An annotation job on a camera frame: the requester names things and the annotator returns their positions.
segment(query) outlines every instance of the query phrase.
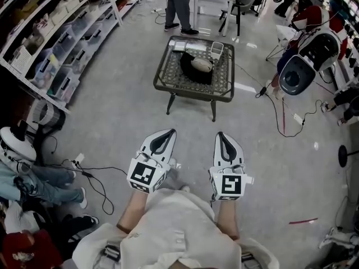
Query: jeans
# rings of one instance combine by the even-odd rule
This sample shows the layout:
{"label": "jeans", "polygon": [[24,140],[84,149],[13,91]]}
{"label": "jeans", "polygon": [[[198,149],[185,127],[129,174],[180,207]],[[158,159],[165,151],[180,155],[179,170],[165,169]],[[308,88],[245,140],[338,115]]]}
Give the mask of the jeans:
{"label": "jeans", "polygon": [[82,202],[84,194],[81,189],[64,189],[66,183],[73,182],[73,173],[66,169],[43,168],[32,166],[28,175],[23,175],[23,183],[31,188],[30,196],[39,197],[56,205],[62,202]]}

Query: storage bin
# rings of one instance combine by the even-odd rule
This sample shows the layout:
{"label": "storage bin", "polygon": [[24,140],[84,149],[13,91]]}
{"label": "storage bin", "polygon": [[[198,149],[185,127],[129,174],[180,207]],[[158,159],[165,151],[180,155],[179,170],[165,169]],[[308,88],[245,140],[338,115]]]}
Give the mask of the storage bin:
{"label": "storage bin", "polygon": [[65,53],[68,53],[76,42],[75,33],[72,31],[71,26],[62,27],[56,33],[56,37],[58,37],[58,40],[55,45],[60,45]]}
{"label": "storage bin", "polygon": [[72,31],[76,36],[82,35],[83,30],[89,25],[92,19],[92,15],[89,11],[89,6],[81,7],[77,12],[77,15],[74,15],[74,19],[65,25],[71,25]]}
{"label": "storage bin", "polygon": [[115,23],[116,16],[112,9],[106,10],[106,12],[100,16],[97,22],[101,22],[105,33],[109,31],[109,28]]}
{"label": "storage bin", "polygon": [[61,21],[68,14],[66,7],[56,8],[52,13],[50,13],[50,19],[54,25],[60,24]]}
{"label": "storage bin", "polygon": [[95,52],[102,40],[104,39],[104,31],[102,23],[94,23],[90,29],[84,35],[85,40],[87,41],[90,51]]}
{"label": "storage bin", "polygon": [[74,47],[70,55],[68,55],[63,66],[71,68],[74,74],[81,74],[91,56],[92,53],[90,53],[87,43],[81,41]]}
{"label": "storage bin", "polygon": [[31,82],[39,89],[47,91],[59,68],[59,63],[52,49],[41,51],[39,59],[43,60],[35,66],[36,74]]}
{"label": "storage bin", "polygon": [[78,76],[73,74],[71,68],[62,67],[58,71],[55,79],[53,80],[51,88],[48,91],[48,95],[68,103],[74,89],[72,90],[71,95],[69,95],[67,91],[69,89],[72,89],[74,85],[76,85],[76,88],[78,85],[78,81]]}

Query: gray pants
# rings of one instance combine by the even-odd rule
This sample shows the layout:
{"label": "gray pants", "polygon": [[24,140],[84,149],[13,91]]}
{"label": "gray pants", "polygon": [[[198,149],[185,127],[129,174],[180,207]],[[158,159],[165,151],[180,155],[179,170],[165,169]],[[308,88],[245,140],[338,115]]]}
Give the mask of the gray pants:
{"label": "gray pants", "polygon": [[22,176],[24,185],[33,191],[29,194],[56,205],[62,202],[82,202],[84,195],[81,189],[63,189],[66,183],[73,182],[73,173],[66,169],[42,168],[32,166],[28,175]]}
{"label": "gray pants", "polygon": [[171,26],[173,24],[176,13],[181,22],[182,29],[189,30],[191,28],[190,0],[167,0],[166,26]]}

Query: stand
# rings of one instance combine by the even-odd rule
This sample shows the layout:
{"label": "stand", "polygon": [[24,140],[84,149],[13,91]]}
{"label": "stand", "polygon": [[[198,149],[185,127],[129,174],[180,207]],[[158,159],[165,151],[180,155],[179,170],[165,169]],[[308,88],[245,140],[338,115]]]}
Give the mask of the stand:
{"label": "stand", "polygon": [[343,145],[339,147],[338,151],[338,160],[341,167],[345,167],[348,162],[348,156],[355,155],[359,153],[359,150],[348,153],[347,148]]}

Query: leg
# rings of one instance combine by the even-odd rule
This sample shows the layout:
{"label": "leg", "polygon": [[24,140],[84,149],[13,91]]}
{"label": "leg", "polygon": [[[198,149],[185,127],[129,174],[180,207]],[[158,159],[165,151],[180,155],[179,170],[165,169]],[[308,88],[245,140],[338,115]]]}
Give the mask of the leg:
{"label": "leg", "polygon": [[176,16],[176,8],[174,7],[173,0],[167,0],[167,9],[166,9],[166,26],[171,26],[173,24],[174,17]]}
{"label": "leg", "polygon": [[211,101],[211,108],[212,108],[212,113],[213,113],[212,122],[215,122],[215,116],[216,116],[215,100]]}
{"label": "leg", "polygon": [[35,174],[30,172],[23,176],[26,187],[33,187],[30,196],[39,197],[43,200],[60,205],[62,202],[82,202],[84,194],[81,189],[62,189],[54,187],[47,182],[41,181]]}
{"label": "leg", "polygon": [[240,35],[240,28],[241,28],[241,13],[238,12],[238,15],[236,16],[236,23],[237,23],[237,36]]}
{"label": "leg", "polygon": [[62,187],[66,183],[73,182],[73,172],[62,168],[43,168],[33,165],[33,173],[42,181],[48,182],[52,186]]}
{"label": "leg", "polygon": [[198,19],[198,0],[194,0],[194,10],[193,10],[193,29],[197,29],[197,19]]}
{"label": "leg", "polygon": [[230,17],[230,13],[231,13],[231,10],[232,10],[232,6],[233,6],[233,1],[229,1],[228,9],[227,9],[228,16],[227,16],[227,19],[226,19],[225,25],[224,25],[224,30],[223,30],[223,35],[222,35],[223,37],[225,37],[226,34],[227,34],[229,17]]}
{"label": "leg", "polygon": [[173,0],[176,13],[183,30],[189,30],[190,24],[190,0]]}
{"label": "leg", "polygon": [[227,20],[227,17],[224,18],[224,21],[223,21],[223,23],[222,23],[222,26],[219,28],[219,31],[218,31],[218,32],[222,32],[222,29],[223,29],[223,27],[224,27],[224,24],[225,24],[226,20]]}
{"label": "leg", "polygon": [[171,96],[169,98],[168,105],[167,105],[167,114],[169,114],[169,109],[171,108],[175,97],[176,97],[176,94],[172,92]]}

